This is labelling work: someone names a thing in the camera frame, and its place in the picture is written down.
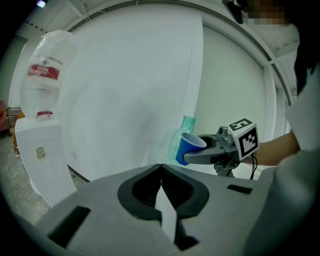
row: person's arm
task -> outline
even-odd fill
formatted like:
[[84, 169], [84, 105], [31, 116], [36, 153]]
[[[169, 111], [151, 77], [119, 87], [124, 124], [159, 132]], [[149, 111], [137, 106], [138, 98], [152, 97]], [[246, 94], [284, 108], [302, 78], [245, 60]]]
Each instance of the person's arm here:
[[[254, 156], [260, 166], [277, 166], [281, 160], [296, 154], [299, 150], [299, 144], [291, 130], [279, 138], [261, 143]], [[252, 164], [252, 157], [247, 157], [242, 162]]]

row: floor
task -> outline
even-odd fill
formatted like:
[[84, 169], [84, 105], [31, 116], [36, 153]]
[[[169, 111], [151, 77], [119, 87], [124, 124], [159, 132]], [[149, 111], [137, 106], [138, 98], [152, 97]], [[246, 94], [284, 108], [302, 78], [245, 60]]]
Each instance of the floor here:
[[[70, 174], [77, 189], [85, 184], [78, 176]], [[12, 138], [6, 133], [0, 134], [0, 188], [11, 210], [33, 225], [49, 209], [32, 189], [29, 176], [20, 158], [16, 157]]]

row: water bottle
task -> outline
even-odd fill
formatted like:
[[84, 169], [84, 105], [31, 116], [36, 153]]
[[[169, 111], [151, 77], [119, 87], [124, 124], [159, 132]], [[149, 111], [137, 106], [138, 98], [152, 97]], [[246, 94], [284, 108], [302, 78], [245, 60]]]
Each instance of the water bottle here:
[[47, 33], [32, 53], [21, 83], [21, 109], [28, 118], [51, 115], [57, 105], [64, 73], [80, 43], [70, 32]]
[[176, 130], [171, 138], [171, 142], [168, 149], [168, 157], [175, 160], [180, 145], [181, 136], [183, 133], [191, 134], [195, 128], [196, 119], [190, 116], [184, 116], [182, 126]]

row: white wall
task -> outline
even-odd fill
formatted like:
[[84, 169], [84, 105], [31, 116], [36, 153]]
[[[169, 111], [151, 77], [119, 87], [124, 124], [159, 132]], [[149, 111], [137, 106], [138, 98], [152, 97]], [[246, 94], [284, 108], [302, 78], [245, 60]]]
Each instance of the white wall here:
[[10, 107], [20, 107], [20, 87], [23, 77], [29, 67], [29, 59], [40, 42], [41, 36], [43, 36], [45, 33], [27, 23], [24, 23], [15, 34], [20, 38], [26, 39], [27, 41], [19, 56], [19, 59], [16, 62], [12, 76], [8, 101], [8, 105]]
[[274, 131], [274, 139], [282, 136], [284, 134], [285, 127], [285, 92], [282, 88], [280, 88], [276, 92], [277, 99], [277, 115], [276, 115], [276, 126]]
[[0, 100], [4, 101], [6, 107], [8, 107], [9, 104], [11, 81], [15, 67], [25, 44], [25, 40], [14, 37], [8, 45], [2, 59], [0, 59]]
[[38, 43], [40, 42], [40, 37], [31, 37], [25, 44], [19, 59], [16, 63], [14, 73], [10, 85], [9, 93], [9, 106], [10, 107], [20, 107], [20, 87], [25, 74], [27, 73], [29, 67], [29, 59], [31, 54], [34, 52]]
[[[262, 68], [233, 41], [205, 26], [202, 76], [194, 117], [195, 135], [215, 134], [220, 126], [242, 118], [256, 122], [259, 138], [265, 132], [266, 90]], [[216, 173], [212, 165], [188, 168]], [[251, 167], [241, 163], [233, 173], [249, 179]]]
[[89, 180], [141, 166], [150, 145], [170, 139], [181, 116], [194, 114], [201, 16], [174, 5], [130, 6], [74, 35], [85, 51], [70, 64], [59, 102], [68, 163]]
[[263, 68], [265, 88], [265, 125], [264, 133], [259, 137], [260, 142], [269, 142], [274, 139], [277, 122], [277, 93], [271, 65]]

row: black cable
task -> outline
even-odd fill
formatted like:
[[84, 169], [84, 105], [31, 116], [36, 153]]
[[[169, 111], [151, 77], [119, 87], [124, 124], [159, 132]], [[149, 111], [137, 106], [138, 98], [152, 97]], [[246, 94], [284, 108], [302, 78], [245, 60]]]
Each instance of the black cable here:
[[253, 179], [254, 179], [255, 171], [256, 171], [257, 166], [258, 166], [258, 160], [257, 160], [257, 158], [254, 156], [254, 154], [252, 154], [251, 157], [252, 157], [252, 173], [251, 173], [251, 176], [250, 176], [250, 180], [253, 180]]

